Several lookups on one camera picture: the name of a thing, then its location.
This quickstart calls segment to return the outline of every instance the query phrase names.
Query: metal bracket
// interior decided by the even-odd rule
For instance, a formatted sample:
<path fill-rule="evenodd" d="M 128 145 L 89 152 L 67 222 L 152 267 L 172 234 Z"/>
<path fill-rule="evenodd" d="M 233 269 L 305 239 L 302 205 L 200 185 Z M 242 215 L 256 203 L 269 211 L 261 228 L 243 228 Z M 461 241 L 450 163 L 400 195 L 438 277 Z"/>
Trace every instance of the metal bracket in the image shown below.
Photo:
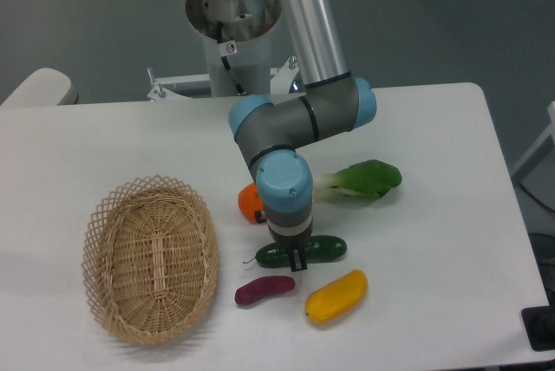
<path fill-rule="evenodd" d="M 555 102 L 547 108 L 551 124 L 538 136 L 510 170 L 511 180 L 520 183 L 538 163 L 555 147 Z"/>
<path fill-rule="evenodd" d="M 211 96 L 208 74 L 156 78 L 152 68 L 147 68 L 147 74 L 151 88 L 147 96 L 151 101 L 186 100 L 189 98 Z M 295 56 L 287 59 L 283 67 L 272 68 L 270 81 L 271 94 L 301 92 L 303 90 L 303 83 L 297 79 L 298 75 L 299 67 Z"/>

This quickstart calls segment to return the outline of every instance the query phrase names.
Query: blue joint cap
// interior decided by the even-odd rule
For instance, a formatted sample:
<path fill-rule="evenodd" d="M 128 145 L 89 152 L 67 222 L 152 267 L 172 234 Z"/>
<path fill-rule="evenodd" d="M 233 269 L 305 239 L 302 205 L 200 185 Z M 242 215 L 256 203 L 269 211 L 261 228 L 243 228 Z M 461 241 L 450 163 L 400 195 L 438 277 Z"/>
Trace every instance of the blue joint cap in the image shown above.
<path fill-rule="evenodd" d="M 237 136 L 237 131 L 246 117 L 258 107 L 266 104 L 274 105 L 265 95 L 249 95 L 233 106 L 227 115 L 227 122 L 233 131 L 233 139 Z"/>
<path fill-rule="evenodd" d="M 377 111 L 377 103 L 372 87 L 364 78 L 355 78 L 356 88 L 358 89 L 358 113 L 356 113 L 355 128 L 371 122 Z"/>
<path fill-rule="evenodd" d="M 258 194 L 274 211 L 291 213 L 312 200 L 312 173 L 305 159 L 291 150 L 277 150 L 258 166 Z"/>

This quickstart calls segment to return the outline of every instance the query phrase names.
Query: green cucumber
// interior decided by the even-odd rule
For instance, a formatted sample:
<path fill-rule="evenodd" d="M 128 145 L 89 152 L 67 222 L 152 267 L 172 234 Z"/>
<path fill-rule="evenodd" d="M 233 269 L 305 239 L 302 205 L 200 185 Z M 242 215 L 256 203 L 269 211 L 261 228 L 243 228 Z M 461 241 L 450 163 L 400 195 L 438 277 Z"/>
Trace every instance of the green cucumber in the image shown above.
<path fill-rule="evenodd" d="M 310 237 L 304 248 L 307 263 L 329 263 L 347 252 L 347 243 L 341 238 L 331 235 L 316 235 Z M 278 243 L 268 244 L 257 251 L 255 256 L 258 263 L 268 269 L 289 267 L 289 258 L 285 248 Z"/>

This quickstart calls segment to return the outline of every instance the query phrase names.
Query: gray floor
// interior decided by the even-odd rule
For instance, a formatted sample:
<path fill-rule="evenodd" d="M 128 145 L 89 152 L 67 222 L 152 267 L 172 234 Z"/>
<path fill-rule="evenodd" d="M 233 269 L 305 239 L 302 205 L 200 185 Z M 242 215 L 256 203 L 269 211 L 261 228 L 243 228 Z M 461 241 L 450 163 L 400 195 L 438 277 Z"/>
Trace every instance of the gray floor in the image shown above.
<path fill-rule="evenodd" d="M 204 73 L 185 0 L 0 0 L 0 102 L 34 70 L 68 75 L 82 102 L 139 101 L 145 69 Z M 375 87 L 472 81 L 486 93 L 511 165 L 548 124 L 555 101 L 555 0 L 332 0 L 355 75 Z M 272 65 L 292 53 L 284 23 Z M 526 183 L 555 206 L 555 156 Z M 555 220 L 521 197 L 529 231 Z"/>

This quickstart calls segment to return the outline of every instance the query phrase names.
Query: oval woven basket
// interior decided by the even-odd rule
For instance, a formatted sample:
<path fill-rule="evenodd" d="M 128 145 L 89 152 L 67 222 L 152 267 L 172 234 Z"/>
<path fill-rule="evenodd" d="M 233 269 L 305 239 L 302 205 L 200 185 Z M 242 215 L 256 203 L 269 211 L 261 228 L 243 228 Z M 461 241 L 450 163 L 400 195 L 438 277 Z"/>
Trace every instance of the oval woven basket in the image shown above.
<path fill-rule="evenodd" d="M 169 341 L 208 310 L 218 278 L 209 211 L 177 179 L 136 179 L 91 216 L 84 284 L 95 320 L 133 344 Z"/>

